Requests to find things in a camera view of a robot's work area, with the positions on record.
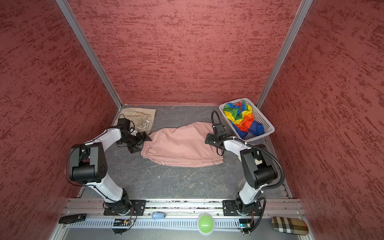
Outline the beige shorts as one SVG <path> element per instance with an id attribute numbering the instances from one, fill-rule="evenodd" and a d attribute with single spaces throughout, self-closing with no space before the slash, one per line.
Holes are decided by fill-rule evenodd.
<path id="1" fill-rule="evenodd" d="M 155 109 L 145 108 L 124 108 L 118 114 L 118 118 L 112 124 L 112 127 L 123 125 L 118 123 L 119 119 L 130 120 L 130 134 L 135 135 L 136 133 L 147 133 L 149 134 L 155 120 Z"/>

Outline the colourful shorts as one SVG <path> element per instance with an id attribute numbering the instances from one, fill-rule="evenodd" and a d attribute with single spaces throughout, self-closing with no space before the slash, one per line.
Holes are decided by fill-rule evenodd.
<path id="1" fill-rule="evenodd" d="M 227 103 L 223 112 L 241 139 L 244 140 L 249 134 L 256 137 L 265 133 L 263 125 L 256 121 L 252 107 L 245 101 Z"/>

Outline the pink shorts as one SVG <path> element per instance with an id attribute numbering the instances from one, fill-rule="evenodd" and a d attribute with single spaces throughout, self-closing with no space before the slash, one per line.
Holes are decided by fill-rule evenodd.
<path id="1" fill-rule="evenodd" d="M 164 128 L 150 135 L 141 156 L 156 164 L 171 167 L 201 168 L 222 164 L 217 149 L 205 143 L 212 124 L 195 122 L 179 128 Z"/>

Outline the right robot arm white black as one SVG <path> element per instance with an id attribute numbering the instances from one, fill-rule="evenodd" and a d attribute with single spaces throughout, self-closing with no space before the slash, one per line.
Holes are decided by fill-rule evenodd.
<path id="1" fill-rule="evenodd" d="M 213 133 L 207 135 L 205 143 L 241 159 L 246 183 L 236 199 L 240 214 L 250 212 L 265 190 L 280 187 L 285 180 L 283 167 L 271 153 L 235 136 L 230 137 L 223 124 L 213 124 Z"/>

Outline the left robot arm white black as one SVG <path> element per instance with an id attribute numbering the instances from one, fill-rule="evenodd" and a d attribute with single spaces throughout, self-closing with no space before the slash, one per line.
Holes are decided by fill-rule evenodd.
<path id="1" fill-rule="evenodd" d="M 134 206 L 128 193 L 108 174 L 105 151 L 114 144 L 123 144 L 130 153 L 140 152 L 145 142 L 152 139 L 147 133 L 138 133 L 126 127 L 106 129 L 102 134 L 83 144 L 72 146 L 67 178 L 76 186 L 93 189 L 104 198 L 104 214 L 126 216 Z"/>

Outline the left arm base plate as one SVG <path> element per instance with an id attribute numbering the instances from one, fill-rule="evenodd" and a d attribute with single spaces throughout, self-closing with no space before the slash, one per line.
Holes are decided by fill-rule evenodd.
<path id="1" fill-rule="evenodd" d="M 104 216 L 142 216 L 144 214 L 146 200 L 118 201 L 116 203 L 103 203 Z"/>

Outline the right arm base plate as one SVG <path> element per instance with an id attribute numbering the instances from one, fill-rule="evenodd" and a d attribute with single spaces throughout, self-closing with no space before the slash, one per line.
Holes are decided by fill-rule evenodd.
<path id="1" fill-rule="evenodd" d="M 236 200 L 223 200 L 224 216 L 260 216 L 262 207 L 260 203 L 251 203 L 245 205 L 240 199 Z"/>

